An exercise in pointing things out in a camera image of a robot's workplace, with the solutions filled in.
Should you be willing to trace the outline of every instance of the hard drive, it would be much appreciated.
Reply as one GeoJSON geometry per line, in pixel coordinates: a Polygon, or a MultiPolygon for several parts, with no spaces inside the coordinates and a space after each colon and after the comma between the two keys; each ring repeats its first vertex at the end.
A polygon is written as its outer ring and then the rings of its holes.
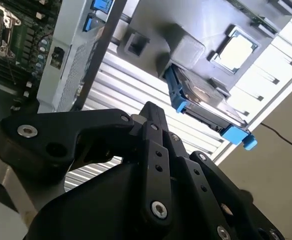
{"type": "Polygon", "coordinates": [[[164,74],[171,104],[178,113],[208,125],[233,144],[244,143],[251,150],[257,141],[248,124],[226,101],[225,97],[205,79],[195,73],[171,65],[164,74]]]}

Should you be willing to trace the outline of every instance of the wall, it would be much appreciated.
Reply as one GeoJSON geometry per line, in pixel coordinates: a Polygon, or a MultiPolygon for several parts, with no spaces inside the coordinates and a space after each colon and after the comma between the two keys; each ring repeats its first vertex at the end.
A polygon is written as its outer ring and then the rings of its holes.
{"type": "MultiPolygon", "coordinates": [[[[264,121],[292,141],[292,94],[264,121]]],[[[241,189],[249,190],[255,205],[292,240],[292,146],[274,132],[258,126],[258,146],[236,148],[219,166],[241,189]]]]}

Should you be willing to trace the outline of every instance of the green circuit board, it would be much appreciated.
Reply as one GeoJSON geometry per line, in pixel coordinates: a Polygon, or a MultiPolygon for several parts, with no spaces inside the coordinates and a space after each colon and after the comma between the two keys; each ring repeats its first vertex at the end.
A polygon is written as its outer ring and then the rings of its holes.
{"type": "Polygon", "coordinates": [[[0,0],[1,79],[41,78],[60,6],[58,0],[0,0]]]}

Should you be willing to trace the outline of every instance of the blue latch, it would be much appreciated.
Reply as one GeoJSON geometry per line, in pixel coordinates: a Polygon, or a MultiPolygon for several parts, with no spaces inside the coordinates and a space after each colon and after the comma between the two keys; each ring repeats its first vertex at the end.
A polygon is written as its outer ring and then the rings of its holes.
{"type": "Polygon", "coordinates": [[[256,140],[255,136],[250,134],[249,136],[247,136],[243,140],[243,143],[244,143],[245,150],[250,151],[251,149],[253,149],[258,144],[258,141],[256,140]]]}
{"type": "Polygon", "coordinates": [[[108,14],[113,0],[95,0],[92,7],[108,14]]]}
{"type": "Polygon", "coordinates": [[[92,29],[94,17],[95,15],[88,14],[85,25],[84,25],[84,30],[83,30],[84,32],[89,32],[92,29]]]}
{"type": "Polygon", "coordinates": [[[220,132],[220,135],[232,144],[239,145],[240,143],[243,143],[244,148],[248,151],[253,149],[258,143],[255,136],[251,133],[248,133],[233,125],[223,129],[220,132]]]}
{"type": "Polygon", "coordinates": [[[177,113],[181,113],[185,106],[187,106],[188,102],[179,94],[182,90],[182,86],[177,83],[171,67],[166,70],[165,79],[169,88],[171,106],[177,111],[177,113]]]}

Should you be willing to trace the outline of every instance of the silver bolt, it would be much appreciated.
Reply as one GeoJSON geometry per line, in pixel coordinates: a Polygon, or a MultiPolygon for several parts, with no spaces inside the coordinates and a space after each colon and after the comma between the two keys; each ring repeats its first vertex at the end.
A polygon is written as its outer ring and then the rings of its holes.
{"type": "Polygon", "coordinates": [[[154,125],[153,123],[150,125],[154,130],[158,130],[158,127],[154,125]]]}
{"type": "Polygon", "coordinates": [[[129,118],[127,118],[126,116],[122,115],[121,119],[123,119],[125,122],[129,122],[129,118]]]}
{"type": "Polygon", "coordinates": [[[270,230],[270,234],[274,237],[275,240],[280,240],[279,236],[275,233],[275,231],[270,230]]]}
{"type": "Polygon", "coordinates": [[[207,160],[206,157],[203,156],[202,154],[199,154],[199,157],[200,157],[203,161],[207,160]]]}
{"type": "Polygon", "coordinates": [[[165,219],[168,215],[166,207],[159,201],[151,204],[151,211],[159,219],[165,219]]]}
{"type": "Polygon", "coordinates": [[[225,230],[225,228],[223,226],[218,226],[217,232],[218,232],[219,237],[222,240],[231,240],[229,233],[227,232],[227,230],[225,230]]]}
{"type": "Polygon", "coordinates": [[[31,125],[21,125],[18,127],[17,132],[24,138],[33,138],[38,135],[38,130],[31,125]]]}
{"type": "Polygon", "coordinates": [[[173,140],[175,140],[175,141],[179,141],[179,138],[178,138],[177,135],[172,134],[171,136],[172,136],[172,139],[173,139],[173,140]]]}

